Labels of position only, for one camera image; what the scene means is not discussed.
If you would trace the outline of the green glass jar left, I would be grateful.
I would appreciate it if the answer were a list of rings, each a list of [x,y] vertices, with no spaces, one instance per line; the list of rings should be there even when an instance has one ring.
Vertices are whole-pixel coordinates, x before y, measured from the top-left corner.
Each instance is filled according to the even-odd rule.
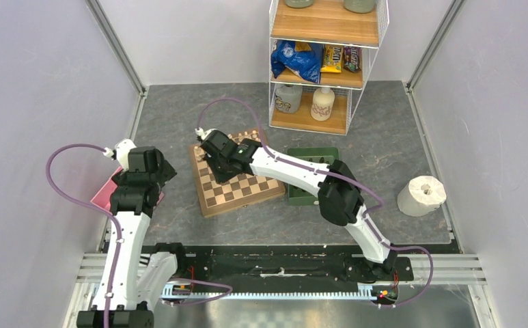
[[[296,8],[296,9],[302,9],[302,8],[308,8],[314,4],[314,0],[284,0],[284,3],[289,8]]]

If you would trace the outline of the pink box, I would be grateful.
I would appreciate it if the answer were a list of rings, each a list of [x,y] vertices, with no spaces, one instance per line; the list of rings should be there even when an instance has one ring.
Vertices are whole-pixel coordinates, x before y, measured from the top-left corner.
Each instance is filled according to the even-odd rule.
[[[159,173],[118,169],[91,199],[91,203],[116,215],[119,212],[151,217],[163,198],[166,180]]]

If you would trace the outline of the blue snack bag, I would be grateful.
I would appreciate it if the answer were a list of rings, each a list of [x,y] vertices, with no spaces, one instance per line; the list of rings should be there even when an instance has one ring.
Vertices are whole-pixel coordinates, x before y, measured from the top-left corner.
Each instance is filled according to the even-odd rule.
[[[275,78],[289,69],[305,81],[319,83],[322,56],[322,44],[277,40],[270,54],[270,70]]]

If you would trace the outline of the brown candy bag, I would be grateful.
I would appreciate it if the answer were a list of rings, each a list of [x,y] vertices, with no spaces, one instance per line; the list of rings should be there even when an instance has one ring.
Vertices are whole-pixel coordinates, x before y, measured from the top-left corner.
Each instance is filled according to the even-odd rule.
[[[361,71],[362,64],[361,48],[355,46],[345,46],[343,56],[343,67],[348,72],[357,73]]]

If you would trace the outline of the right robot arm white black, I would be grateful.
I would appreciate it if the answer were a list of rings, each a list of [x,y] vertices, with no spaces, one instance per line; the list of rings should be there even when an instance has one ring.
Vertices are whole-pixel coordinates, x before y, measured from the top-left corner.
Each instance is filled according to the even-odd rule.
[[[364,188],[347,164],[340,160],[330,164],[300,160],[251,139],[236,143],[217,129],[196,128],[195,133],[218,183],[250,174],[276,179],[312,194],[319,201],[322,217],[345,228],[360,246],[373,277],[387,279],[395,272],[398,253],[372,221],[361,195]]]

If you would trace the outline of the green glass jar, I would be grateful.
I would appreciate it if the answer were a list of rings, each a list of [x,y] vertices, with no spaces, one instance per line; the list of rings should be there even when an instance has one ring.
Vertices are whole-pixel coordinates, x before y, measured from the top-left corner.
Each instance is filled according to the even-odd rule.
[[[284,0],[284,3],[289,8],[296,8],[296,9],[302,9],[302,8],[308,8],[314,4],[314,0]]]
[[[376,7],[377,0],[344,0],[344,8],[357,14],[366,14]]]

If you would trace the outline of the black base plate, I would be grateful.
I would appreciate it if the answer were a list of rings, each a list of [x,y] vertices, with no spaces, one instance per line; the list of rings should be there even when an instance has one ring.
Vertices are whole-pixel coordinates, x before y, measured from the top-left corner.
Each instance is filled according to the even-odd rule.
[[[408,256],[395,259],[385,273],[370,264],[355,245],[199,245],[184,246],[184,270],[194,277],[332,277],[349,282],[414,280]]]

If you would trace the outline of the green tray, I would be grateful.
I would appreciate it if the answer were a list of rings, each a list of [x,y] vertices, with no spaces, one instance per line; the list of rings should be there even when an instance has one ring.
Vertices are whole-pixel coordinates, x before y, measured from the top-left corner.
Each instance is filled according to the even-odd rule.
[[[297,147],[289,148],[287,155],[312,163],[331,164],[340,159],[336,147]],[[288,204],[291,206],[317,206],[319,201],[312,194],[298,187],[288,185]]]

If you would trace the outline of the green glass jar right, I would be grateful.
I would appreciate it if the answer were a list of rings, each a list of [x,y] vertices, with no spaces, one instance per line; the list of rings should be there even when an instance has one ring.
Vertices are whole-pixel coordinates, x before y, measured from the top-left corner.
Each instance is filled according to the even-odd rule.
[[[344,8],[357,14],[366,14],[376,7],[377,0],[344,0]]]

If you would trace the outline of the white paper roll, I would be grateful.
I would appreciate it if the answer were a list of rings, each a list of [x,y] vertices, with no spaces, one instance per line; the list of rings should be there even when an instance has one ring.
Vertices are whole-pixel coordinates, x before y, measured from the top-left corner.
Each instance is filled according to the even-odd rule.
[[[411,179],[397,196],[399,210],[405,215],[422,217],[446,202],[444,185],[434,176]]]

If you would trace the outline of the clear patterned jug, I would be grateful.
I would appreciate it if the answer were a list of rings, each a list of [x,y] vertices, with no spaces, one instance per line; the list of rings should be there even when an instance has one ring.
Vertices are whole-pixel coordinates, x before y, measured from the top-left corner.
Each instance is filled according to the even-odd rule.
[[[275,109],[282,113],[296,113],[301,104],[302,85],[279,84],[274,93]]]

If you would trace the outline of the yellow candy bag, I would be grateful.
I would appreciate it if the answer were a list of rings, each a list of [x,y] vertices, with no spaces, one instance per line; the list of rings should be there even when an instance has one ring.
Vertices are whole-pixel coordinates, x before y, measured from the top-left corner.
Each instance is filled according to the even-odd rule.
[[[342,46],[325,45],[322,59],[321,73],[342,72]]]

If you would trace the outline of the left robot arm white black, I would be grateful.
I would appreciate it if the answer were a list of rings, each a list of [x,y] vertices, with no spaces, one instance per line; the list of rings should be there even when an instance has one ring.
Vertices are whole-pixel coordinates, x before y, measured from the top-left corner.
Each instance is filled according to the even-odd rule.
[[[143,240],[166,182],[176,176],[153,146],[117,143],[107,156],[121,170],[112,176],[111,238],[105,267],[91,308],[77,314],[77,327],[153,327],[154,308],[167,281],[188,271],[181,243],[159,243],[145,271],[139,272]]]

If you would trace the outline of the cream patterned bottle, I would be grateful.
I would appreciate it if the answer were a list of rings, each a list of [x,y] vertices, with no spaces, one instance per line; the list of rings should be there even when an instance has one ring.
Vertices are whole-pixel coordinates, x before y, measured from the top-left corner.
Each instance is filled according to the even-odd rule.
[[[335,94],[329,87],[316,89],[312,98],[311,116],[313,119],[323,122],[331,117]]]

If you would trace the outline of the wooden chess board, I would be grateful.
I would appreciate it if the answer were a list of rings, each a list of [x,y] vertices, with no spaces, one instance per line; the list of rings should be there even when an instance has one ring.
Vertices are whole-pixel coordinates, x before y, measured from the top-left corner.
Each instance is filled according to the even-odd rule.
[[[219,184],[204,160],[205,152],[195,143],[188,148],[201,212],[212,217],[285,194],[284,184],[264,176],[241,174]]]

